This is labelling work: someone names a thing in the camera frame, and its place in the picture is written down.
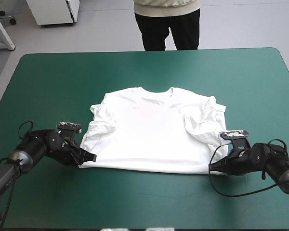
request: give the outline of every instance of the folded sleeve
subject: folded sleeve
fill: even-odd
[[[118,123],[116,121],[111,101],[104,97],[101,104],[92,105],[90,110],[94,114],[93,121],[89,123],[87,132],[82,138],[80,147],[88,152],[93,152],[93,148],[103,134],[114,131]]]
[[[184,110],[184,126],[186,131],[198,141],[219,146],[228,143],[219,137],[226,131],[224,112],[226,107],[216,103],[215,97]]]

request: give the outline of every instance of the green table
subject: green table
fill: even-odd
[[[213,95],[227,105],[228,129],[247,130],[251,144],[283,139],[289,151],[289,73],[276,49],[260,48],[25,55],[0,102],[0,158],[20,142],[23,121],[35,129],[71,121],[86,131],[90,105],[136,86]],[[260,172],[214,182],[227,193],[273,183]],[[205,175],[78,169],[43,158],[18,180],[6,227],[289,229],[289,195],[274,188],[232,199]]]

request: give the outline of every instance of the black cable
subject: black cable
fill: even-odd
[[[287,145],[286,145],[286,143],[285,143],[283,140],[274,139],[274,140],[271,140],[271,141],[268,143],[268,145],[269,145],[269,147],[270,147],[271,149],[273,149],[273,150],[276,151],[276,152],[279,152],[279,150],[275,149],[275,148],[271,145],[272,141],[279,141],[279,142],[281,142],[281,143],[284,145],[284,152],[286,153],[286,156],[289,156],[289,155],[288,155],[288,152],[287,152]]]
[[[278,185],[280,185],[280,184],[289,183],[289,180],[285,180],[285,181],[281,181],[281,182],[279,182],[279,183],[273,184],[273,185],[271,185],[271,186],[269,186],[269,187],[266,187],[266,188],[263,188],[263,189],[259,189],[259,190],[252,191],[252,192],[248,192],[248,193],[238,194],[238,195],[227,195],[227,194],[224,194],[224,193],[218,191],[218,190],[214,187],[213,182],[212,182],[212,179],[211,179],[211,163],[212,163],[212,160],[213,160],[213,158],[214,158],[217,150],[218,150],[220,147],[225,146],[225,145],[227,145],[227,144],[220,145],[217,149],[215,149],[215,151],[214,151],[214,153],[213,153],[213,156],[212,156],[212,158],[211,158],[211,160],[210,160],[210,163],[209,163],[209,180],[210,180],[210,184],[211,184],[212,188],[213,188],[218,194],[220,194],[220,195],[222,195],[222,196],[226,196],[226,197],[241,197],[241,196],[247,196],[247,195],[251,195],[251,194],[255,194],[255,193],[261,193],[261,192],[263,192],[263,191],[266,191],[266,190],[269,190],[269,189],[271,189],[271,188],[274,188],[274,187],[276,187],[276,186],[278,186]]]
[[[17,166],[19,168],[19,174],[21,175],[21,167],[20,167],[20,161],[21,160],[12,160],[12,159],[9,159],[9,158],[2,158],[0,160],[0,164],[3,160],[6,160],[7,163],[11,163],[11,164],[14,164],[15,166]],[[4,225],[4,222],[6,220],[6,216],[8,215],[8,211],[9,211],[9,208],[10,208],[10,204],[11,204],[11,201],[12,201],[12,196],[13,196],[13,192],[14,192],[14,189],[15,189],[15,184],[16,184],[16,178],[17,176],[13,176],[13,181],[12,181],[12,188],[11,188],[11,191],[10,191],[10,196],[9,196],[9,199],[8,199],[8,202],[7,202],[7,205],[6,205],[6,208],[5,208],[5,211],[4,211],[4,215],[3,215],[3,218],[2,218],[2,222],[0,224],[0,231],[2,230],[3,228],[3,225]]]
[[[19,126],[19,128],[18,128],[18,137],[21,138],[22,140],[24,140],[24,138],[20,136],[20,129],[23,127],[23,125],[25,125],[25,124],[27,124],[27,123],[30,123],[30,124],[31,124],[31,127],[29,128],[29,130],[28,130],[27,132],[30,132],[30,131],[33,129],[33,127],[34,127],[34,123],[33,123],[32,121],[26,121],[26,122],[22,123],[22,124]]]
[[[8,211],[9,211],[10,204],[11,204],[11,201],[12,201],[13,192],[14,192],[14,189],[15,189],[15,184],[16,184],[16,177],[13,177],[13,184],[12,184],[12,188],[11,188],[9,200],[8,200],[7,205],[6,205],[5,212],[4,212],[4,215],[3,215],[3,218],[2,218],[2,222],[1,222],[1,224],[0,224],[0,231],[1,231],[2,228],[3,228],[3,225],[4,225],[4,222],[5,222],[6,216],[8,215]]]

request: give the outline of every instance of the beige sweater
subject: beige sweater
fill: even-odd
[[[199,0],[134,0],[136,14],[149,17],[179,16],[199,9]]]

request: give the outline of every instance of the white cabinet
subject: white cabinet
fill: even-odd
[[[27,0],[38,25],[74,23],[79,0]]]

